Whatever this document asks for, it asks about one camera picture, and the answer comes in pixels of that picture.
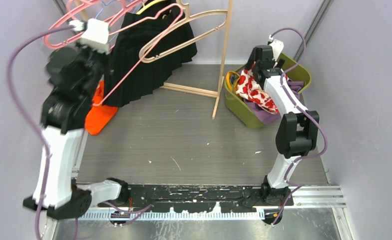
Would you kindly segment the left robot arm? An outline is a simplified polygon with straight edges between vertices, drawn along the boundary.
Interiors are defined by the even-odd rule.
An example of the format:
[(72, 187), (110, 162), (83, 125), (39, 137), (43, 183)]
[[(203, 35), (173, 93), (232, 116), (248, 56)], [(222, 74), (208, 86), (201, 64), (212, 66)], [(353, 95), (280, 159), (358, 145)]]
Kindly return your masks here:
[(90, 207), (105, 203), (122, 207), (129, 202), (128, 183), (123, 180), (110, 177), (76, 184), (72, 179), (84, 122), (107, 67), (108, 54), (87, 47), (62, 47), (50, 55), (45, 71), (52, 91), (42, 104), (37, 126), (45, 143), (37, 186), (23, 200), (25, 208), (66, 220), (83, 216)]

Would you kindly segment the thin pink wire hanger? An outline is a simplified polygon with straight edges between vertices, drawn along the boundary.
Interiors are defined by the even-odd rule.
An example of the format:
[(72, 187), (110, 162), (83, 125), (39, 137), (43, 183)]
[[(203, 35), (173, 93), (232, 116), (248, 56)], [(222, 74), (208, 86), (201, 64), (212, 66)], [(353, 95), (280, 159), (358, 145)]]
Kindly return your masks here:
[(175, 0), (162, 1), (141, 14), (127, 13), (104, 74), (104, 92), (93, 107), (123, 107), (152, 94), (182, 65), (179, 51), (160, 57), (183, 37), (172, 26), (185, 17)]

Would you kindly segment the pink plastic hanger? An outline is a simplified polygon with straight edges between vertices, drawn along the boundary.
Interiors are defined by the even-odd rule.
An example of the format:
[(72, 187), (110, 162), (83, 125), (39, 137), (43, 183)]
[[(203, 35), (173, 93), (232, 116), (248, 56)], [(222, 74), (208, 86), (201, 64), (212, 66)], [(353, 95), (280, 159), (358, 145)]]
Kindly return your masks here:
[[(80, 6), (81, 4), (90, 3), (90, 2), (95, 2), (95, 4), (89, 6), (90, 9), (98, 10), (101, 7), (101, 4), (100, 4), (101, 0), (67, 0), (65, 2), (66, 11), (69, 12), (69, 11), (73, 10), (74, 8)], [(121, 3), (122, 3), (122, 12), (125, 15), (126, 13), (137, 12), (137, 10), (139, 10), (139, 8), (142, 7), (146, 3), (146, 0), (121, 0)], [(86, 22), (89, 19), (95, 19), (96, 15), (88, 15), (86, 9), (87, 8), (85, 8), (79, 12), (82, 20)], [(107, 22), (110, 27), (110, 24), (113, 24), (119, 17), (120, 17), (120, 13), (118, 13), (115, 16), (115, 18), (110, 19), (109, 22), (107, 22), (107, 20), (104, 20), (104, 21)]]

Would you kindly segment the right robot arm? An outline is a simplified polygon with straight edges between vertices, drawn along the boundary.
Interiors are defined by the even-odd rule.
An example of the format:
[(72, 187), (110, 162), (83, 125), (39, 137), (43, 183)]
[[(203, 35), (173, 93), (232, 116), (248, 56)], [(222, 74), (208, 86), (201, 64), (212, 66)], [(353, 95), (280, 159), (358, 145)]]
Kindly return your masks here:
[(279, 154), (259, 192), (260, 199), (270, 206), (290, 195), (288, 181), (301, 159), (316, 147), (319, 122), (319, 114), (309, 111), (290, 89), (281, 66), (282, 62), (275, 62), (270, 45), (255, 46), (245, 65), (256, 83), (263, 84), (281, 116), (275, 138)]

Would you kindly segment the red white patterned garment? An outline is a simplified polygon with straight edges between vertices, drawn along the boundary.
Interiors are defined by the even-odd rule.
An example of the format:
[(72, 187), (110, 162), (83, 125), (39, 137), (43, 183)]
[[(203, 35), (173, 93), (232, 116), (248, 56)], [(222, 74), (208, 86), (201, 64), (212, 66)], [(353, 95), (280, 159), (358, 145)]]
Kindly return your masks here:
[(281, 113), (272, 97), (255, 81), (251, 70), (242, 69), (235, 94), (273, 115)]

